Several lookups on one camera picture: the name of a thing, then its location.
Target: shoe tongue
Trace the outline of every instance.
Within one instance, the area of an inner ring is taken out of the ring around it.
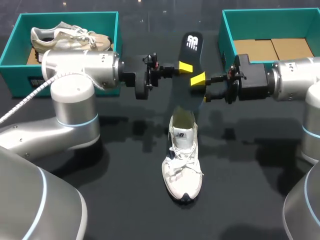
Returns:
[[[65,34],[69,34],[69,35],[74,35],[75,34],[75,30],[67,29],[67,28],[57,28],[56,30],[54,30],[53,37],[56,38],[59,33],[65,33]]]
[[[179,149],[190,149],[194,144],[194,131],[192,128],[173,127],[173,134],[173,143]]]

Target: beige sneaker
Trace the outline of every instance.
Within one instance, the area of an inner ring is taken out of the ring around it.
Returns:
[[[111,39],[94,31],[88,31],[76,25],[60,22],[51,29],[31,29],[31,43],[38,61],[42,61],[48,50],[92,50],[106,51],[111,46]]]

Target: new balance logo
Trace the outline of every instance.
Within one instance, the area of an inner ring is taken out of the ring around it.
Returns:
[[[186,46],[197,51],[198,38],[196,36],[189,35],[187,38]]]
[[[175,136],[178,138],[183,138],[185,136],[185,134],[178,132]]]

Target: teal box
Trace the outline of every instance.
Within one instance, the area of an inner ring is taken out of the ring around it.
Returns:
[[[236,40],[305,38],[312,54],[320,57],[320,11],[318,8],[223,10],[218,46],[223,68],[228,71],[237,50]],[[263,63],[267,68],[273,61]]]
[[[113,41],[113,50],[121,56],[122,37],[119,13],[116,11],[20,14],[0,58],[0,73],[13,97],[26,97],[35,89],[30,82],[31,79],[42,78],[40,64],[26,65],[32,49],[31,28],[51,29],[61,21],[109,36]],[[116,97],[119,94],[120,88],[108,92],[96,89],[97,96]],[[45,88],[37,96],[50,96],[50,88]]]

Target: cardboard box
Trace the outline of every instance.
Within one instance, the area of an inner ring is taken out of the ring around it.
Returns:
[[[314,57],[305,38],[248,39],[233,42],[237,54],[248,54],[251,62]]]
[[[223,10],[218,46],[224,70],[238,54],[270,68],[277,60],[320,57],[318,8]]]
[[[122,37],[118,12],[20,14],[0,58],[0,73],[13,97],[26,97],[44,81],[41,65],[34,57],[30,41],[31,28],[51,29],[61,21],[109,36],[113,42],[113,50],[121,56]],[[119,94],[120,87],[108,92],[96,89],[97,96],[117,97]],[[47,96],[50,96],[49,87],[37,95]]]

